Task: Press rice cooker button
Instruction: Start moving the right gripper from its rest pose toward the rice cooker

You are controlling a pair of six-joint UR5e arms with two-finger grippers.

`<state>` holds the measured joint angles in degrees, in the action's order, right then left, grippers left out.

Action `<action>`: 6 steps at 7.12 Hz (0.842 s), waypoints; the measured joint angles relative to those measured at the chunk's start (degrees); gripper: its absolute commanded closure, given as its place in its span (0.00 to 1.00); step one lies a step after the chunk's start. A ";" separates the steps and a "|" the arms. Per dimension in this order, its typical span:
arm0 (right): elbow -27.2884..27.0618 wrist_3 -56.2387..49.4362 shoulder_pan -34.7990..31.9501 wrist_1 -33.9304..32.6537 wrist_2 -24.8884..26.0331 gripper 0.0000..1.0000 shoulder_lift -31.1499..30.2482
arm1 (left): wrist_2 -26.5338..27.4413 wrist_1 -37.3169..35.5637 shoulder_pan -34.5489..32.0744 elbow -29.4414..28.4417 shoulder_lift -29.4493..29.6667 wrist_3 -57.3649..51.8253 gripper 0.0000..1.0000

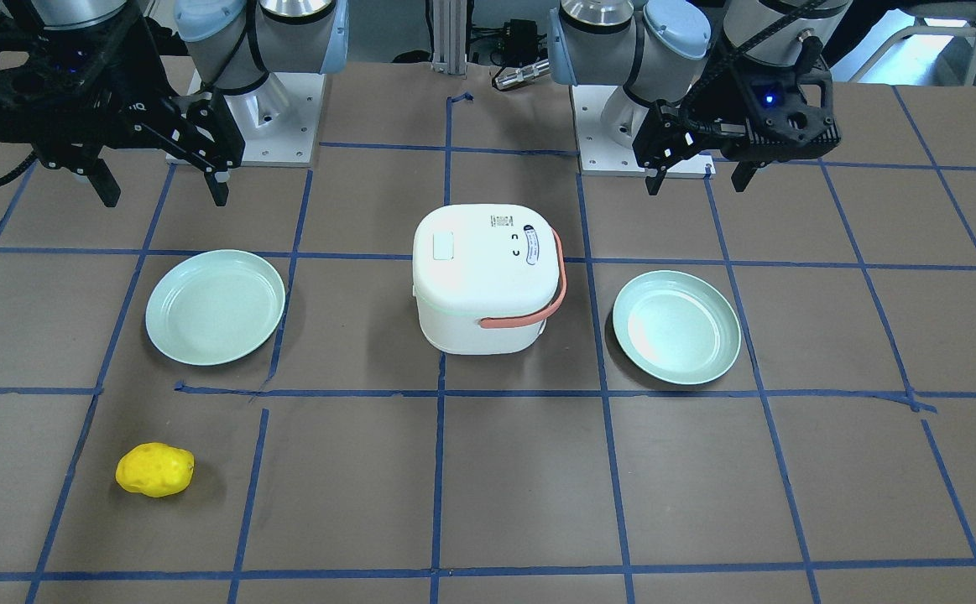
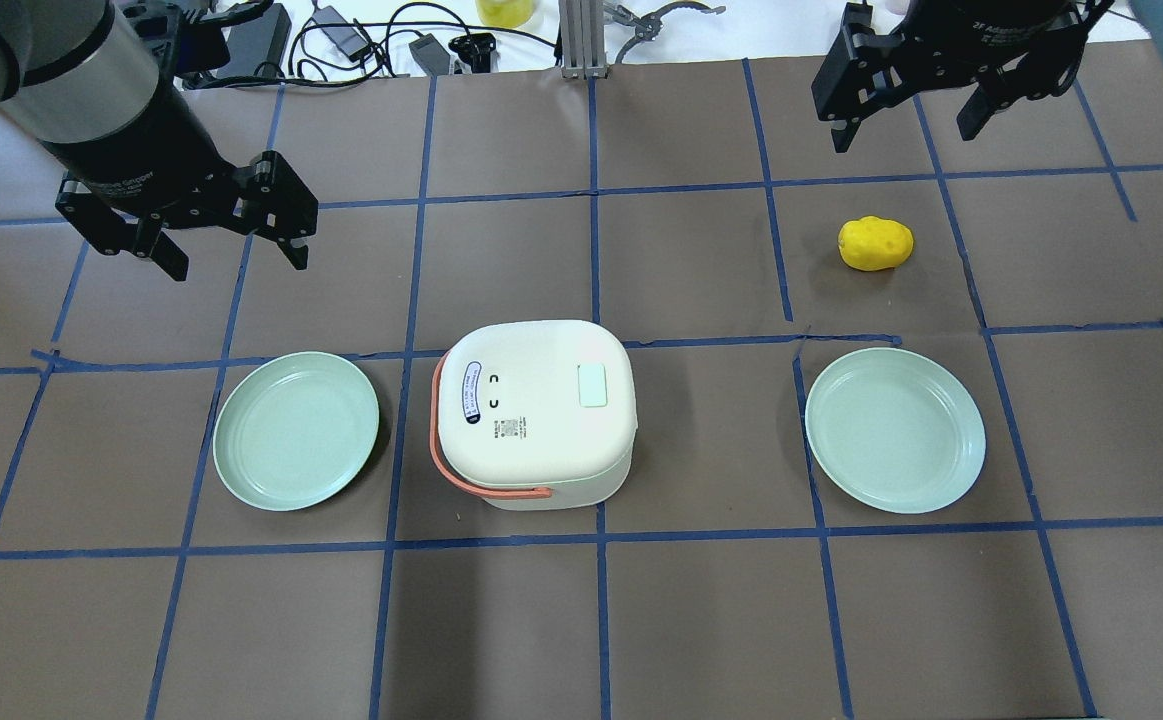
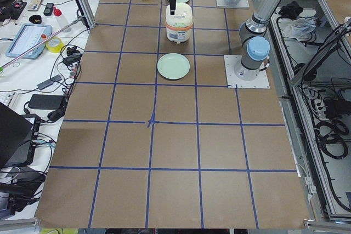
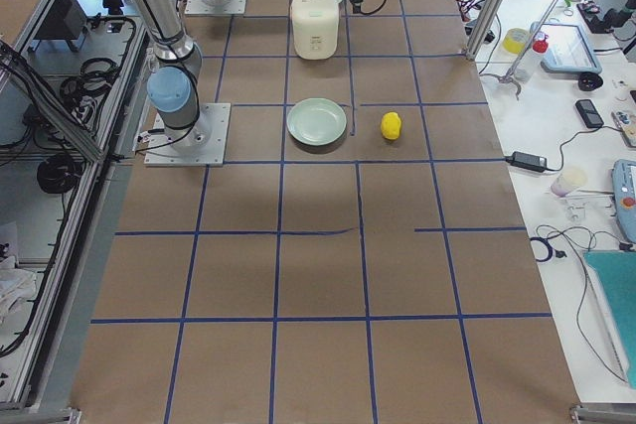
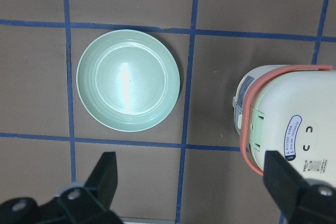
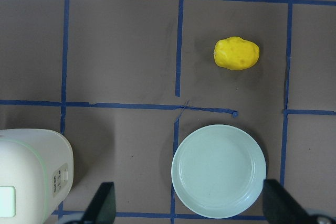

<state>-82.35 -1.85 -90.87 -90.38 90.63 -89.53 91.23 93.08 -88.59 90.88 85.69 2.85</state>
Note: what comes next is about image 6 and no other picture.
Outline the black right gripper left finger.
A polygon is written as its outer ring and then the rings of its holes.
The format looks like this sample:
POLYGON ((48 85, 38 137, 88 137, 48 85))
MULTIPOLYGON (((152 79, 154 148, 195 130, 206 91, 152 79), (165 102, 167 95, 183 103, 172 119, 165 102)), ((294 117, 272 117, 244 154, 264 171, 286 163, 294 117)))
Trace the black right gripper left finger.
POLYGON ((102 183, 82 216, 82 223, 114 223, 116 196, 114 182, 102 183))

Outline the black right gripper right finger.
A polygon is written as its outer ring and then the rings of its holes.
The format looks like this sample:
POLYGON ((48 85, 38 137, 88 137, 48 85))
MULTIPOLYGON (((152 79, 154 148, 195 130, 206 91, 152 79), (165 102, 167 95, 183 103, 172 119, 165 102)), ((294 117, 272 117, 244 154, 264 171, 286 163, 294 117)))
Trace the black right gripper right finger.
POLYGON ((269 223, 312 223, 308 213, 275 179, 265 179, 263 214, 269 223))

